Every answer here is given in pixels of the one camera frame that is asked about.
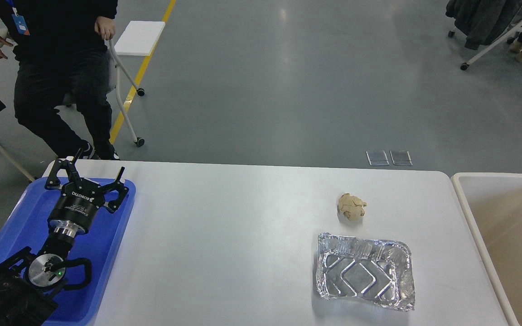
black jacket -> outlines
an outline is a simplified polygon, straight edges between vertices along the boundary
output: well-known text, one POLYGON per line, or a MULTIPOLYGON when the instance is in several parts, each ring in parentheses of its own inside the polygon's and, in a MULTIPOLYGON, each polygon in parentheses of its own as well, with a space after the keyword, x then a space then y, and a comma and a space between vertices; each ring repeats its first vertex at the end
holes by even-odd
POLYGON ((96 18, 114 19, 118 0, 14 0, 14 4, 30 34, 17 32, 12 6, 0 0, 0 18, 17 42, 16 59, 49 62, 104 46, 94 31, 96 18))
POLYGON ((450 0, 446 15, 467 36, 464 47, 477 50, 505 31, 521 5, 522 0, 450 0))

gray jacket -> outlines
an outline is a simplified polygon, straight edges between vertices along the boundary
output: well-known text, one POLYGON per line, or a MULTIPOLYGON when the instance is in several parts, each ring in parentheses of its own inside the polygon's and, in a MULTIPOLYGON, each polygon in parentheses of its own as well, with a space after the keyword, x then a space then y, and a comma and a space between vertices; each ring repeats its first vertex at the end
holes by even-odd
POLYGON ((450 0, 446 15, 466 35, 464 47, 477 50, 505 31, 521 5, 522 0, 450 0))

id badge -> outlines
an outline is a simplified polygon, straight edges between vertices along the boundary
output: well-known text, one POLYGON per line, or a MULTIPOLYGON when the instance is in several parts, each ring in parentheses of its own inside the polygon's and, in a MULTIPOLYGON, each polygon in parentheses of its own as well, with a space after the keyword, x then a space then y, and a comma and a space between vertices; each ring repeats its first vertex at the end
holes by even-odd
POLYGON ((21 35, 29 35, 29 29, 27 29, 27 24, 25 23, 25 18, 20 15, 11 15, 13 17, 13 21, 15 22, 15 25, 17 27, 17 31, 21 35))

white bin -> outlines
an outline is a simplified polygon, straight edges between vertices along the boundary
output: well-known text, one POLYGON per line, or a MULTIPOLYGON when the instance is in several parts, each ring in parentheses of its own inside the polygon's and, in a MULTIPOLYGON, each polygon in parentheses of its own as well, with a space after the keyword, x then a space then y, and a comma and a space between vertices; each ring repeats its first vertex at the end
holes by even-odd
POLYGON ((452 176, 507 321, 522 326, 522 174, 452 176))

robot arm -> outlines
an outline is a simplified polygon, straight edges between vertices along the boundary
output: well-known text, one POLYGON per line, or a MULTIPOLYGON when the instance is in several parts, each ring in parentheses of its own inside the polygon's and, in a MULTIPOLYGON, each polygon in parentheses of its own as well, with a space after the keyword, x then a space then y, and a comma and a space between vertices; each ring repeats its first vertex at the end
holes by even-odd
POLYGON ((40 326, 58 307, 55 295, 62 289, 81 289, 92 280, 90 260, 69 260, 68 254, 76 236, 89 232, 98 210, 104 207, 114 213, 128 188, 120 180, 124 167, 114 182, 101 186, 79 176, 76 160, 57 159, 46 180, 46 189, 61 194, 48 217, 49 234, 42 248, 32 254, 31 248, 25 247, 0 264, 0 326, 40 326), (58 178, 60 169, 68 175, 65 184, 58 178), (118 192, 118 197, 107 202, 105 196, 110 192, 118 192), (68 284, 66 272, 76 266, 83 266, 85 280, 68 284))

